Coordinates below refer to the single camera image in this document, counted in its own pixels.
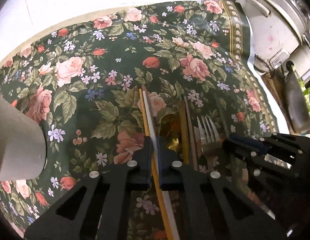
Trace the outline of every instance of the silver screw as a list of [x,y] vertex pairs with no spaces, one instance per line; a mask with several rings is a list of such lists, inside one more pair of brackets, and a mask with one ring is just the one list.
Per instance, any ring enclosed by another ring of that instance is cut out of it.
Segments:
[[99,172],[98,171],[91,171],[89,173],[89,177],[91,177],[92,179],[97,178],[99,176]]
[[175,168],[179,168],[180,166],[182,166],[183,164],[180,161],[173,161],[172,163],[173,167]]
[[261,173],[261,170],[259,170],[259,169],[255,169],[255,170],[254,170],[254,176],[255,176],[255,177],[259,176],[260,173]]
[[221,176],[221,174],[218,171],[212,171],[211,172],[211,177],[213,179],[218,179]]
[[137,165],[137,162],[136,161],[129,161],[129,162],[127,162],[127,166],[128,167],[135,167]]

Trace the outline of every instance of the wooden chopstick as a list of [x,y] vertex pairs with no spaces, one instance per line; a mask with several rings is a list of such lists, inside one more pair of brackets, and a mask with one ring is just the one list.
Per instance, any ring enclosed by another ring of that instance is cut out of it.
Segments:
[[191,121],[190,109],[188,108],[188,103],[187,103],[187,97],[186,96],[184,96],[184,102],[185,102],[186,114],[187,114],[188,132],[190,134],[191,154],[192,154],[192,159],[193,159],[193,165],[194,165],[194,170],[197,171],[198,170],[198,165],[197,165],[197,154],[196,154],[195,139],[194,139],[194,133],[193,133],[193,126],[192,126],[192,121]]
[[186,108],[185,108],[185,102],[183,100],[178,101],[178,112],[179,112],[179,117],[181,120],[183,162],[186,164],[189,164],[190,163],[190,158],[189,158],[190,146],[189,146],[189,141],[188,141]]
[[[140,97],[140,102],[141,102],[141,112],[143,114],[145,135],[150,136],[149,126],[148,126],[149,121],[147,119],[147,113],[146,113],[146,108],[149,109],[148,101],[147,101],[147,106],[145,106],[145,103],[144,103],[144,97],[146,98],[146,92],[143,93],[142,90],[139,89],[139,97]],[[160,212],[162,215],[162,220],[164,223],[167,239],[168,240],[179,240],[179,236],[176,238],[176,237],[173,237],[173,234],[172,234],[171,225],[170,225],[171,223],[170,223],[169,218],[168,218],[166,205],[165,205],[165,201],[164,201],[164,195],[163,195],[162,190],[159,187],[158,166],[156,166],[156,160],[155,160],[154,152],[152,154],[151,169],[152,169],[152,173],[153,173],[153,179],[154,179],[156,194],[158,197],[159,208],[160,208]]]

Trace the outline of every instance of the pink rose print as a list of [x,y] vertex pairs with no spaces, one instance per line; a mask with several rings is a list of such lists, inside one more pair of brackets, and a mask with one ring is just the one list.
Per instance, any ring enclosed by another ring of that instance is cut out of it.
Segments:
[[193,58],[192,55],[188,54],[187,58],[182,58],[180,60],[181,66],[185,67],[183,73],[186,76],[193,76],[205,81],[205,77],[210,77],[210,72],[206,64],[198,58]]
[[7,194],[11,193],[11,181],[1,181],[0,184],[2,184],[2,188],[4,189],[4,191],[6,191]]
[[32,52],[32,47],[30,45],[25,46],[21,51],[19,52],[19,55],[21,57],[28,57]]
[[28,185],[26,184],[25,179],[16,180],[16,190],[17,193],[20,193],[24,199],[29,197]]
[[95,20],[92,20],[92,22],[94,23],[94,28],[100,30],[111,26],[113,24],[112,19],[117,19],[117,15],[105,15]]
[[223,9],[220,7],[219,3],[214,0],[205,1],[204,4],[207,6],[207,11],[210,13],[220,14],[223,13]]
[[114,157],[115,164],[122,164],[130,161],[134,151],[140,150],[144,146],[144,135],[135,133],[131,138],[126,132],[120,132],[117,136],[119,144],[117,144],[117,153]]
[[71,57],[63,63],[56,63],[57,84],[62,87],[65,84],[70,84],[71,78],[79,76],[82,73],[83,60],[80,57]]
[[252,106],[253,111],[260,112],[261,106],[255,97],[254,90],[246,90],[246,94],[247,94],[247,98],[248,98],[248,103]]
[[203,55],[204,59],[211,58],[211,56],[213,55],[212,49],[199,41],[197,41],[196,43],[191,42],[191,45],[194,49],[197,49]]
[[141,10],[138,10],[137,8],[132,8],[127,11],[127,15],[124,18],[124,21],[137,22],[140,21],[142,18],[143,15],[141,14]]
[[[150,102],[150,106],[152,108],[152,113],[153,116],[156,117],[158,112],[162,109],[166,107],[166,103],[164,101],[164,99],[162,99],[156,92],[146,92],[147,93],[147,97],[148,100]],[[141,102],[140,99],[138,100],[137,103],[139,109],[141,110]]]
[[26,115],[37,123],[42,119],[46,120],[47,113],[50,111],[51,93],[51,90],[44,90],[43,87],[39,87],[37,93],[29,100],[29,110]]

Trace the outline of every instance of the rice cooker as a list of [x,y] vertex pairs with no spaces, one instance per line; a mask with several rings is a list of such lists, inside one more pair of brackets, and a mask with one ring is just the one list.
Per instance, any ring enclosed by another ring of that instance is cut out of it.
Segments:
[[293,0],[236,0],[253,31],[255,66],[268,72],[279,67],[303,44],[306,18]]

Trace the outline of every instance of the yellow chopstick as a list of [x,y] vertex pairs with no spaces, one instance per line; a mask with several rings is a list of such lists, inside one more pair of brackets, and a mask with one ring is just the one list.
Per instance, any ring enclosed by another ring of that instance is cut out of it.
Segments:
[[190,146],[188,144],[186,108],[185,108],[185,102],[183,100],[178,101],[178,112],[179,112],[179,117],[181,120],[183,162],[186,164],[189,164],[190,160],[188,158],[188,155],[189,155],[189,151],[190,151]]
[[[143,93],[142,93],[141,89],[139,89],[139,97],[140,97],[140,104],[141,104],[141,112],[143,114],[145,135],[150,136],[148,122],[147,122],[147,116],[146,116],[146,110],[145,110],[145,104],[144,104],[144,99],[143,99]],[[167,211],[165,208],[162,190],[159,187],[159,177],[158,177],[158,173],[157,173],[154,154],[152,154],[151,165],[152,165],[152,173],[153,173],[153,179],[154,179],[154,183],[155,183],[155,189],[156,189],[156,194],[157,194],[157,198],[158,198],[159,208],[160,208],[160,212],[162,214],[162,219],[163,219],[167,239],[173,240],[173,235],[172,235],[172,231],[171,231],[171,228],[169,225],[169,220],[168,220],[168,215],[167,215]]]

